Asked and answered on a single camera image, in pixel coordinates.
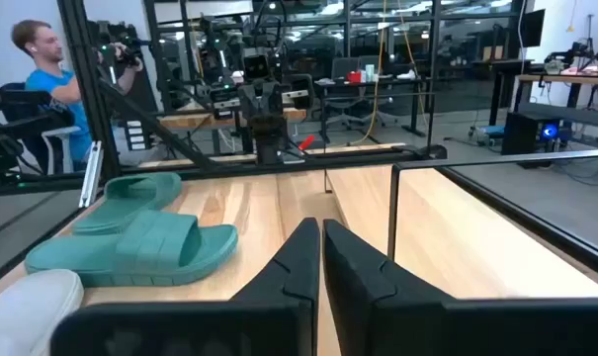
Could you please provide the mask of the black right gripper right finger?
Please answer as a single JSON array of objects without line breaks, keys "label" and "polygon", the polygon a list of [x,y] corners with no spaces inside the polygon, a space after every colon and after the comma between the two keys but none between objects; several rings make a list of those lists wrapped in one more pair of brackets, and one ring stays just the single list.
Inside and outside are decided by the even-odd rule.
[{"label": "black right gripper right finger", "polygon": [[324,222],[323,266],[343,356],[440,356],[453,297],[336,220]]}]

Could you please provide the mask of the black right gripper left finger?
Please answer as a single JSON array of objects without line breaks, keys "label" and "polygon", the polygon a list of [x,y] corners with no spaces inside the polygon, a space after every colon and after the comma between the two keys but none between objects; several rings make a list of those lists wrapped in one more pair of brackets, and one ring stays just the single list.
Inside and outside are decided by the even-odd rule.
[{"label": "black right gripper left finger", "polygon": [[320,230],[303,219],[231,299],[244,305],[235,356],[316,356]]}]

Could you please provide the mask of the green rubber slide sandal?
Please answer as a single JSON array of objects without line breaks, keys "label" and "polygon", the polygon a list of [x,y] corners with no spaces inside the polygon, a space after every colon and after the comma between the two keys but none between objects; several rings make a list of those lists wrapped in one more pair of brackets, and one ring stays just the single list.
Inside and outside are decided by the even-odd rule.
[{"label": "green rubber slide sandal", "polygon": [[232,224],[201,226],[193,215],[144,211],[120,232],[67,235],[33,248],[28,273],[75,272],[84,286],[179,286],[204,279],[235,252]]},{"label": "green rubber slide sandal", "polygon": [[144,211],[160,211],[180,194],[181,177],[176,173],[143,173],[110,180],[103,203],[72,227],[75,235],[114,234],[125,229]]}]

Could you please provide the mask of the grey rubber slide sandal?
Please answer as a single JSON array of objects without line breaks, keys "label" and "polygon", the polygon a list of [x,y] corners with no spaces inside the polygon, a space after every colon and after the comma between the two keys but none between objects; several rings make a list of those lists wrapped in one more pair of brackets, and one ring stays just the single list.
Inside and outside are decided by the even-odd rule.
[{"label": "grey rubber slide sandal", "polygon": [[50,356],[59,323],[82,304],[79,276],[63,269],[37,272],[0,293],[0,356]]}]

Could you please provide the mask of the background wooden table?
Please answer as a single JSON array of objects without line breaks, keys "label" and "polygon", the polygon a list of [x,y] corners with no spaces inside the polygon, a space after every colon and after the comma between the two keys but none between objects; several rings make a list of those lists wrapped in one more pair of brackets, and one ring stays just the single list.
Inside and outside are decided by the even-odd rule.
[{"label": "background wooden table", "polygon": [[[284,116],[287,122],[299,123],[307,116],[307,110],[296,108],[285,108]],[[225,129],[236,126],[235,119],[217,120],[213,113],[159,115],[156,118],[160,124],[170,130],[193,130],[193,129]]]},{"label": "background wooden table", "polygon": [[513,110],[527,102],[598,110],[598,70],[520,74],[516,79]]}]

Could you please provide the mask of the grey office chair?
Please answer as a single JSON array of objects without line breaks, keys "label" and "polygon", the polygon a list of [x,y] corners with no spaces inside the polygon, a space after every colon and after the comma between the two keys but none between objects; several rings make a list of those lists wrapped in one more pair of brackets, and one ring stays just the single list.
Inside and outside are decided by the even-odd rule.
[{"label": "grey office chair", "polygon": [[359,67],[358,57],[336,57],[332,61],[330,79],[332,84],[325,84],[324,114],[327,116],[325,126],[329,128],[334,124],[341,124],[348,130],[353,124],[363,121],[351,115],[353,107],[360,104],[364,96],[364,88],[356,88],[346,84],[348,75],[356,72]]}]

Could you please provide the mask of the black office desk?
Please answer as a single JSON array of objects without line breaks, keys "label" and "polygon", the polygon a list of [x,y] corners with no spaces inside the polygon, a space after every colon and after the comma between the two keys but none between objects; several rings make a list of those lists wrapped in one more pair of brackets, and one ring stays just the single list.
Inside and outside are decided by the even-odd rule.
[{"label": "black office desk", "polygon": [[[365,137],[354,141],[354,144],[359,144],[371,135],[371,131],[380,118],[378,106],[384,104],[389,98],[410,96],[413,102],[411,109],[410,124],[403,125],[402,128],[412,134],[420,137],[425,137],[426,133],[417,129],[417,119],[419,111],[423,108],[420,102],[422,96],[431,96],[432,92],[423,91],[424,86],[429,82],[428,79],[379,79],[375,82],[360,82],[352,83],[345,81],[338,81],[333,83],[319,83],[314,84],[315,95],[320,103],[321,119],[319,134],[324,143],[329,143],[330,139],[327,135],[327,128],[329,125],[336,123],[343,123],[348,130],[352,128],[353,124],[365,125],[370,124],[370,127],[365,130]],[[410,93],[380,93],[381,89],[390,90],[392,87],[410,86]],[[365,118],[352,116],[349,111],[359,103],[370,102],[373,104],[372,113]]]}]

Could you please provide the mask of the black drawer unit white labels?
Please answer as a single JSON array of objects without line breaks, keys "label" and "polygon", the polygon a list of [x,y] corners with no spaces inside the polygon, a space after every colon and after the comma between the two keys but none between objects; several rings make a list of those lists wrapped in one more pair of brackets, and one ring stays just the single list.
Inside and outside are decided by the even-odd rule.
[{"label": "black drawer unit white labels", "polygon": [[125,121],[124,131],[130,151],[149,149],[147,135],[144,132],[141,121]]}]

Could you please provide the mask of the person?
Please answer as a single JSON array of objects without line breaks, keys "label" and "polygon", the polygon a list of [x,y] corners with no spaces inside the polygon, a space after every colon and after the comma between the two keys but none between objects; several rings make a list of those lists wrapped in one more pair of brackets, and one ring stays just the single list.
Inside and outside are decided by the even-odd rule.
[{"label": "person", "polygon": [[30,91],[45,91],[52,99],[67,108],[78,131],[69,137],[70,157],[75,170],[87,163],[92,144],[87,115],[82,103],[77,76],[61,68],[63,53],[60,41],[51,25],[37,20],[24,20],[14,25],[13,44],[28,55],[36,66],[25,87]]}]

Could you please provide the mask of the black computer with blue light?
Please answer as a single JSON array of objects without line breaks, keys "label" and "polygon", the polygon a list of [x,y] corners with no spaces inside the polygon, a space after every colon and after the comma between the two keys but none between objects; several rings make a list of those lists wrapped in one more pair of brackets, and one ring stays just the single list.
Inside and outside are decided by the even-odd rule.
[{"label": "black computer with blue light", "polygon": [[559,134],[559,120],[508,113],[501,147],[502,155],[551,152]]}]

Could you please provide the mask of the black office chair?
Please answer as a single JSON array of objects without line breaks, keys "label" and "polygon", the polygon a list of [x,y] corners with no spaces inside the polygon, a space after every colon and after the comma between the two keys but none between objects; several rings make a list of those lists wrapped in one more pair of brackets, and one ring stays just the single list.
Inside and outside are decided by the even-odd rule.
[{"label": "black office chair", "polygon": [[0,195],[38,192],[62,180],[76,180],[70,136],[79,131],[69,109],[45,91],[23,83],[0,87]]}]

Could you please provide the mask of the black monitor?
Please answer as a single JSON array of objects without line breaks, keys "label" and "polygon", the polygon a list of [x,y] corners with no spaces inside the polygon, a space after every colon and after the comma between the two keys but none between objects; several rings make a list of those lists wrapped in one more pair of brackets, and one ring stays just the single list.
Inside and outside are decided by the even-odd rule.
[{"label": "black monitor", "polygon": [[541,44],[544,18],[544,9],[525,13],[520,24],[520,35],[523,47],[536,47]]}]

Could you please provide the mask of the black frame wooden shoe shelf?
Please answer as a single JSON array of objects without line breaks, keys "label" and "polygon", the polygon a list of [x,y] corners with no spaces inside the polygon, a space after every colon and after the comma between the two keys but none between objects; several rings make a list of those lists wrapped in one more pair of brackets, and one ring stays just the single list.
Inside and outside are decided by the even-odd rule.
[{"label": "black frame wooden shoe shelf", "polygon": [[458,298],[598,297],[598,275],[434,169],[399,175],[395,262]]}]

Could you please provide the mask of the black metal table frame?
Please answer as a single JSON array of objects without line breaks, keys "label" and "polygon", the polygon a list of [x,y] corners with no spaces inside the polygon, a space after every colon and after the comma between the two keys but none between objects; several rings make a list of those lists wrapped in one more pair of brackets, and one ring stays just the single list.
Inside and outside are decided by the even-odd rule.
[{"label": "black metal table frame", "polygon": [[393,256],[396,252],[395,235],[397,231],[400,173],[404,170],[435,169],[460,188],[482,200],[485,205],[501,212],[529,231],[538,234],[546,243],[559,249],[561,253],[576,260],[598,275],[598,247],[542,220],[495,192],[478,185],[458,172],[460,162],[440,158],[438,147],[433,145],[427,145],[421,148],[419,152],[406,150],[402,146],[394,148],[363,146],[342,151],[325,150],[321,153],[306,156],[302,162],[276,165],[257,165],[254,161],[247,159],[238,159],[233,162],[213,161],[209,157],[192,150],[160,124],[156,115],[142,111],[131,100],[124,98],[118,88],[105,80],[100,67],[96,64],[95,55],[88,50],[87,15],[84,0],[58,0],[58,6],[64,29],[71,40],[72,49],[70,54],[77,65],[79,89],[86,102],[88,114],[94,116],[96,120],[91,127],[92,134],[98,142],[106,147],[105,153],[100,157],[101,162],[105,163],[106,166],[97,171],[99,175],[105,178],[118,178],[130,175],[132,172],[129,168],[121,167],[118,158],[114,155],[113,136],[105,127],[106,107],[107,105],[113,105],[121,111],[128,111],[136,115],[138,120],[148,126],[151,131],[186,156],[187,160],[184,163],[154,166],[151,169],[154,173],[177,173],[185,181],[392,165],[394,171],[391,175],[388,208],[387,254],[389,256]]}]

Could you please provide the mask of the silver metal bracket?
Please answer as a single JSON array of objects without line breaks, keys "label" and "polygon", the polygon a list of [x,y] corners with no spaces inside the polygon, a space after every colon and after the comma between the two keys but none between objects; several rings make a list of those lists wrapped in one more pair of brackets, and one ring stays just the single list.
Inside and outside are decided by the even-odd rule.
[{"label": "silver metal bracket", "polygon": [[81,195],[79,198],[78,207],[81,209],[87,209],[95,202],[101,177],[103,155],[104,151],[102,143],[100,141],[93,141],[89,150]]}]

